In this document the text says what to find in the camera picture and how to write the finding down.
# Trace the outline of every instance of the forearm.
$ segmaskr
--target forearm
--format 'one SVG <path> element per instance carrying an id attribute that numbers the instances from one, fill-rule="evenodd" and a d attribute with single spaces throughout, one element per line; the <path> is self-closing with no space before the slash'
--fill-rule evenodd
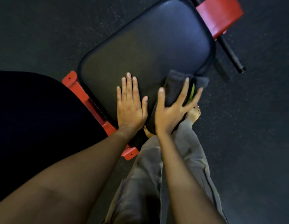
<path id="1" fill-rule="evenodd" d="M 158 135 L 176 223 L 225 223 L 186 167 L 171 136 Z"/>
<path id="2" fill-rule="evenodd" d="M 132 136 L 119 129 L 43 170 L 0 203 L 0 223 L 85 223 Z"/>

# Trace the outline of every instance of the black towel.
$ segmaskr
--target black towel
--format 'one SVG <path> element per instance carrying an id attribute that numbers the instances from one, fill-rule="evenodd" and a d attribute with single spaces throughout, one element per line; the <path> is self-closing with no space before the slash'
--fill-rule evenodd
<path id="1" fill-rule="evenodd" d="M 180 73 L 175 70 L 171 70 L 163 86 L 165 90 L 165 107 L 170 107 L 172 106 L 173 103 L 176 102 L 183 88 L 185 79 L 187 77 L 189 78 L 189 89 L 188 89 L 187 97 L 183 103 L 183 106 L 186 105 L 190 96 L 191 96 L 190 100 L 192 100 L 193 98 L 192 95 L 196 94 L 196 91 L 198 88 L 200 87 L 205 88 L 209 83 L 209 79 L 206 77 L 198 77 L 198 76 L 193 76 L 190 74 Z M 155 103 L 153 112 L 146 123 L 146 127 L 148 131 L 153 134 L 156 134 L 156 131 L 155 131 L 156 106 L 157 106 L 157 102 Z"/>

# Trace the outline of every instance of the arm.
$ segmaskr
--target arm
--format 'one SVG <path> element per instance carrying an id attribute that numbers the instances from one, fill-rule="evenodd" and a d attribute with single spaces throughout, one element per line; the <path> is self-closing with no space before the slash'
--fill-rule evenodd
<path id="1" fill-rule="evenodd" d="M 0 223 L 86 223 L 121 153 L 147 118 L 136 78 L 117 87 L 119 129 L 43 170 L 0 202 Z"/>
<path id="2" fill-rule="evenodd" d="M 186 79 L 177 101 L 165 108 L 165 92 L 160 88 L 155 112 L 156 132 L 160 142 L 173 214 L 178 224 L 225 223 L 181 158 L 171 132 L 184 114 L 193 108 L 202 93 L 200 88 L 192 102 L 182 106 L 189 87 Z"/>

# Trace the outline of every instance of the hand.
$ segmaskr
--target hand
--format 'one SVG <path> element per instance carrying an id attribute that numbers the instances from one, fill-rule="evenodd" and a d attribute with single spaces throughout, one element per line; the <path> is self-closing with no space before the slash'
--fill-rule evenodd
<path id="1" fill-rule="evenodd" d="M 131 74 L 127 73 L 126 78 L 122 78 L 122 92 L 118 86 L 116 88 L 118 100 L 118 128 L 128 128 L 133 136 L 139 131 L 147 119 L 147 100 L 145 96 L 140 103 L 137 78 L 131 79 Z"/>
<path id="2" fill-rule="evenodd" d="M 189 78 L 185 80 L 184 86 L 177 101 L 171 107 L 165 107 L 165 91 L 163 87 L 159 89 L 158 102 L 155 111 L 155 126 L 157 135 L 161 133 L 171 134 L 174 127 L 183 118 L 184 114 L 197 105 L 202 95 L 202 88 L 197 90 L 195 97 L 189 104 L 185 105 L 184 107 L 182 106 L 187 96 L 188 87 Z"/>

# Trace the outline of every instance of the green object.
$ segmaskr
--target green object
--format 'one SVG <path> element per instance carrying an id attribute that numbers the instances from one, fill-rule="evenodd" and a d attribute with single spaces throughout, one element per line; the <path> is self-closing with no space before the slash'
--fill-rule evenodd
<path id="1" fill-rule="evenodd" d="M 190 93 L 189 99 L 187 101 L 187 104 L 189 104 L 192 101 L 193 95 L 194 95 L 194 84 L 192 85 L 191 93 Z"/>

